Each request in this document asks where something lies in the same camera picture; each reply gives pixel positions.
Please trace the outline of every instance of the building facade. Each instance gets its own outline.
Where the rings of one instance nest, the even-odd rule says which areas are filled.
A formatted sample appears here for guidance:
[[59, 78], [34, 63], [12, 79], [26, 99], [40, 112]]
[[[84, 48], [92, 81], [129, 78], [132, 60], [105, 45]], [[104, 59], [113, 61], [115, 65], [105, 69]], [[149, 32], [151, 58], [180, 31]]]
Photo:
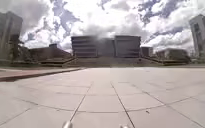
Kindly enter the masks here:
[[156, 56], [159, 60], [190, 60], [184, 49], [167, 48], [156, 52]]
[[140, 41], [136, 36], [115, 36], [114, 39], [78, 36], [72, 37], [72, 49], [77, 58], [139, 58]]
[[140, 42], [138, 36], [115, 36], [116, 57], [139, 58]]
[[49, 59], [66, 59], [71, 58], [71, 54], [61, 50], [57, 47], [57, 44], [51, 44], [45, 48], [29, 49], [31, 58], [34, 61], [45, 61]]
[[10, 59], [14, 49], [18, 50], [22, 22], [22, 18], [12, 12], [0, 13], [0, 59]]
[[141, 55], [144, 57], [152, 57], [153, 56], [153, 47], [141, 47]]
[[94, 36], [71, 37], [73, 55], [77, 58], [98, 57], [97, 39]]
[[97, 43], [99, 57], [115, 57], [115, 40], [112, 38], [98, 39]]
[[198, 15], [190, 20], [196, 57], [205, 59], [205, 16]]

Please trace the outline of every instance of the concrete plaza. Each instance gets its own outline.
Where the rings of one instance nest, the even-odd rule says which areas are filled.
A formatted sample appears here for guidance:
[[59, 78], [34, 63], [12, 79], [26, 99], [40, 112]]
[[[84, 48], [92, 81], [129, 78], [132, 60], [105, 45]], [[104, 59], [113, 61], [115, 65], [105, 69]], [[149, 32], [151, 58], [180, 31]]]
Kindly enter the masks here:
[[205, 68], [91, 68], [0, 82], [0, 128], [205, 128]]

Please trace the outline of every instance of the window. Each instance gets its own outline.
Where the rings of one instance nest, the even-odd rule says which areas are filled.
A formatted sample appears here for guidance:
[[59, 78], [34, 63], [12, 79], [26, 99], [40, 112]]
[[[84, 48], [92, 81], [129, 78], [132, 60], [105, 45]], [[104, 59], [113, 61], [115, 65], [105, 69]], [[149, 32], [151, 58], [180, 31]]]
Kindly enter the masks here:
[[199, 25], [198, 25], [198, 24], [195, 24], [195, 25], [194, 25], [194, 29], [195, 29], [195, 32], [199, 32], [199, 31], [200, 31]]

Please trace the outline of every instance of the gray building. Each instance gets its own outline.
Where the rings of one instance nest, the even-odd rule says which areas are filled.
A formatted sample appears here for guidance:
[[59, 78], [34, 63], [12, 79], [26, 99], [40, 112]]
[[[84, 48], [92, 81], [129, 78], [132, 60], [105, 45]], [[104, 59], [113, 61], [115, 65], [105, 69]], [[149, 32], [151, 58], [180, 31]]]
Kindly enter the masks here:
[[98, 56], [115, 57], [115, 43], [113, 38], [98, 39]]
[[73, 55], [77, 58], [98, 57], [97, 38], [95, 36], [73, 36]]
[[153, 47], [142, 46], [140, 48], [140, 50], [141, 50], [141, 55], [144, 57], [152, 57], [153, 56]]
[[76, 36], [72, 37], [72, 49], [77, 58], [139, 58], [140, 41], [141, 38], [136, 36], [116, 36], [114, 39]]
[[10, 59], [11, 49], [18, 48], [22, 22], [12, 12], [0, 13], [0, 59]]
[[141, 37], [138, 36], [115, 36], [116, 57], [140, 57], [140, 42]]
[[198, 58], [205, 59], [205, 16], [198, 15], [190, 20], [195, 53]]

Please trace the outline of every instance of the sky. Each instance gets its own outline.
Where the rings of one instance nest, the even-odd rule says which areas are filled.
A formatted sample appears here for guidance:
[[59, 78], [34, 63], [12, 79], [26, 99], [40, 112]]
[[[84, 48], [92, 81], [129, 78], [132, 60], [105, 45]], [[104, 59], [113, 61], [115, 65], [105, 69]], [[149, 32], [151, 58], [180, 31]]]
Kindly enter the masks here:
[[0, 0], [0, 11], [24, 19], [20, 39], [28, 48], [57, 43], [71, 51], [71, 36], [134, 35], [155, 50], [190, 52], [188, 21], [205, 15], [205, 0]]

